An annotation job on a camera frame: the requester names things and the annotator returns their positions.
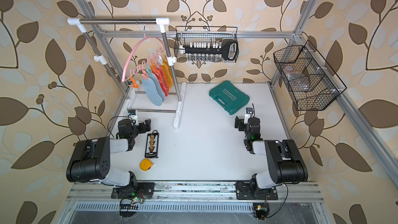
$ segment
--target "leaf pattern wallpaper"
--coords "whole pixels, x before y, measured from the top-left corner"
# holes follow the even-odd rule
[[[67,24],[83,17],[74,0],[0,0],[0,13],[0,185],[13,199],[0,215],[49,224],[72,186],[74,144],[104,135],[121,93]]]
[[[98,17],[169,17],[169,31],[191,30],[199,26],[225,30],[225,26],[246,31],[292,31],[307,0],[87,0]],[[102,25],[106,30],[157,30],[154,25]],[[139,38],[109,38],[119,61],[124,64],[128,52]],[[180,82],[268,82],[276,70],[272,53],[286,47],[284,39],[239,39],[236,63],[192,62],[179,59],[175,65]],[[174,40],[169,40],[174,47]],[[157,40],[146,40],[134,54],[131,67],[160,47]]]
[[[395,157],[397,9],[398,0],[319,0],[303,32]],[[297,111],[282,80],[275,90],[334,222],[396,222],[398,192],[337,102],[321,112]]]

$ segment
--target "wire basket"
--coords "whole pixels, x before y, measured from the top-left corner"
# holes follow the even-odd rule
[[[325,66],[316,62],[306,45],[291,45],[274,52],[273,56],[298,111],[325,110],[347,88],[326,60]],[[343,89],[329,79],[325,69],[333,71],[332,74],[340,80]],[[298,72],[296,76],[299,77],[290,77],[289,80],[289,71]]]
[[[174,55],[178,62],[236,62],[237,27],[176,26]]]

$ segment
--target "white table surface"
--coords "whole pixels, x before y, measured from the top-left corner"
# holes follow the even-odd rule
[[[282,122],[268,84],[234,84],[250,96],[249,103],[236,114],[229,115],[209,96],[217,84],[187,84],[181,127],[174,130],[174,113],[138,112],[139,122],[150,118],[152,130],[159,132],[159,158],[148,171],[139,168],[144,159],[146,134],[139,134],[132,151],[111,154],[112,164],[133,172],[138,180],[161,181],[238,181],[249,180],[267,169],[266,157],[246,151],[244,132],[234,128],[235,117],[244,117],[246,107],[254,104],[261,121],[261,138],[286,139]],[[177,97],[170,95],[162,106],[153,105],[145,94],[138,94],[133,108],[175,110]],[[113,134],[117,132],[117,123]]]

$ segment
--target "green toolbox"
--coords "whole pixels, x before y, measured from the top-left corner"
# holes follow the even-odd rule
[[[209,96],[219,103],[229,115],[235,114],[239,109],[246,106],[250,100],[248,95],[242,93],[230,81],[224,81],[212,88]]]

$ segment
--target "white plastic connector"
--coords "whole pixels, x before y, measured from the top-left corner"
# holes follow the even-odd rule
[[[104,56],[94,56],[94,61],[96,62],[101,62],[102,65],[108,64],[108,62],[105,60]]]
[[[167,57],[167,62],[169,63],[169,66],[174,66],[174,63],[177,62],[176,57]]]
[[[82,25],[80,23],[80,18],[68,18],[68,23],[69,25],[77,25],[77,27],[79,28],[79,30],[82,33],[87,32],[86,28],[84,27],[84,25]]]
[[[156,24],[158,25],[170,25],[170,19],[168,17],[157,17]]]

